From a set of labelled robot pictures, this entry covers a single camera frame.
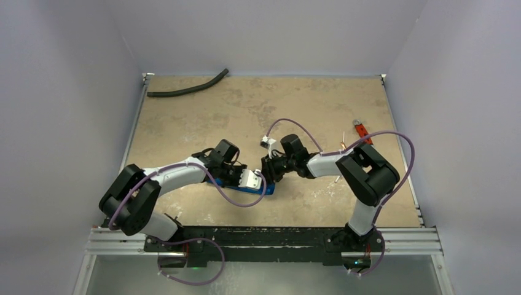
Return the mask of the blue cloth napkin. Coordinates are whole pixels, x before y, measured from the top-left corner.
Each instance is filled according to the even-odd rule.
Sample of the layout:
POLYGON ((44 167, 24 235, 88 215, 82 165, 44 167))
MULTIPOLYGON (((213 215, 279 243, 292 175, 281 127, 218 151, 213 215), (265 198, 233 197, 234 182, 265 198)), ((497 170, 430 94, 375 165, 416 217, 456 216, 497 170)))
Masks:
MULTIPOLYGON (((216 179, 216 184, 223 188, 228 188, 228 189, 232 189, 235 191, 245 192, 245 193, 249 193, 249 194, 257 194, 257 195, 261 195, 262 191, 264 189, 263 185, 261 185, 261 187, 258 189, 250 189, 247 187, 238 187, 238 186, 228 186, 228 185, 225 185, 221 179, 216 179)), ((273 195, 274 191, 275 191, 275 184, 268 184, 266 187, 265 195, 273 195)))

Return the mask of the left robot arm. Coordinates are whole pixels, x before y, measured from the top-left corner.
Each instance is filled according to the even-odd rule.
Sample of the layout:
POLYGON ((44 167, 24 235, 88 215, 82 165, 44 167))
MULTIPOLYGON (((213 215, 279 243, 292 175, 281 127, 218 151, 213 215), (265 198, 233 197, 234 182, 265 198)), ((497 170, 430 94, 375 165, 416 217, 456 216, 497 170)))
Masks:
POLYGON ((247 165, 237 163, 239 148, 221 140, 215 148, 193 153, 183 161, 163 167, 127 165, 99 202, 111 229, 125 235, 151 235, 167 251, 180 249, 182 225, 167 214, 154 211, 158 199, 176 189, 215 180, 218 186, 238 186, 247 165))

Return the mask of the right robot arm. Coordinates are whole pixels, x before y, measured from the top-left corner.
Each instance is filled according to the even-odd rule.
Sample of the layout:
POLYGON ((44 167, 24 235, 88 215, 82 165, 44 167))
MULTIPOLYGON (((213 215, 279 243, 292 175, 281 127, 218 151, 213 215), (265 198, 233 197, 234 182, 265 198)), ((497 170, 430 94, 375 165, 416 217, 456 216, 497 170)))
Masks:
POLYGON ((275 184, 286 173, 295 172, 301 178, 316 179, 340 176, 356 197, 355 208, 346 224, 345 242, 353 250, 360 250, 369 242, 374 230, 378 207, 400 180, 398 171, 368 143, 361 142, 346 152, 311 153, 295 134, 283 137, 282 151, 262 145, 268 154, 261 158, 261 172, 268 184, 275 184))

